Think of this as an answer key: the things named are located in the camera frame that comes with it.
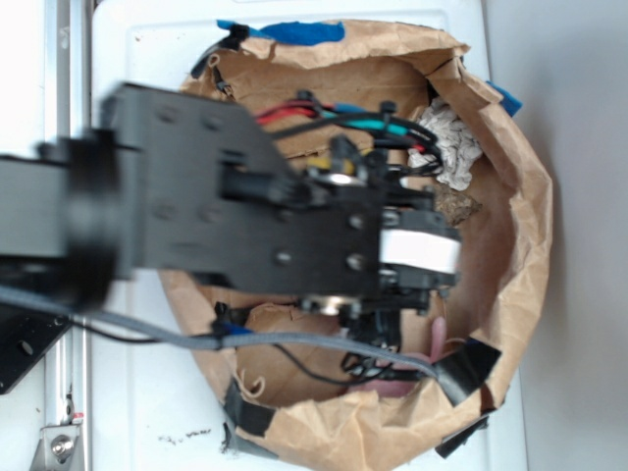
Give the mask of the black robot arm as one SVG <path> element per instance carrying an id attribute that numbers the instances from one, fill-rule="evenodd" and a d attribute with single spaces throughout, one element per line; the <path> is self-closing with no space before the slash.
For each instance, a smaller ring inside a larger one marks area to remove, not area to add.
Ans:
<path id="1" fill-rule="evenodd" d="M 458 279 L 461 241 L 393 150 L 443 161 L 437 138 L 312 93 L 251 113 L 132 83 L 98 126 L 1 160 L 1 302 L 67 321 L 115 281 L 176 270 L 210 288 L 364 322 L 387 336 Z"/>

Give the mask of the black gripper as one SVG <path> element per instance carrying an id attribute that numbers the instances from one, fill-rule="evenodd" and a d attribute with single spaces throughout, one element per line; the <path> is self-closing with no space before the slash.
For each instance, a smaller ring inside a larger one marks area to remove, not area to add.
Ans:
<path id="1" fill-rule="evenodd" d="M 377 138 L 363 152 L 338 134 L 320 162 L 285 165 L 272 193 L 281 211 L 268 293 L 316 312 L 383 322 L 377 335 L 352 331 L 364 342 L 398 345 L 399 312 L 426 313 L 431 292 L 456 284 L 458 231 L 432 192 L 401 184 L 414 170 L 389 162 L 390 149 L 408 142 Z"/>

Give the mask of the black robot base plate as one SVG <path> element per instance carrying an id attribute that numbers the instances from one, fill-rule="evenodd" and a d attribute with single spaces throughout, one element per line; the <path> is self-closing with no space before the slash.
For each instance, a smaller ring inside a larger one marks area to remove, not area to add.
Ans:
<path id="1" fill-rule="evenodd" d="M 10 393 L 70 326 L 65 317 L 2 304 L 1 394 Z"/>

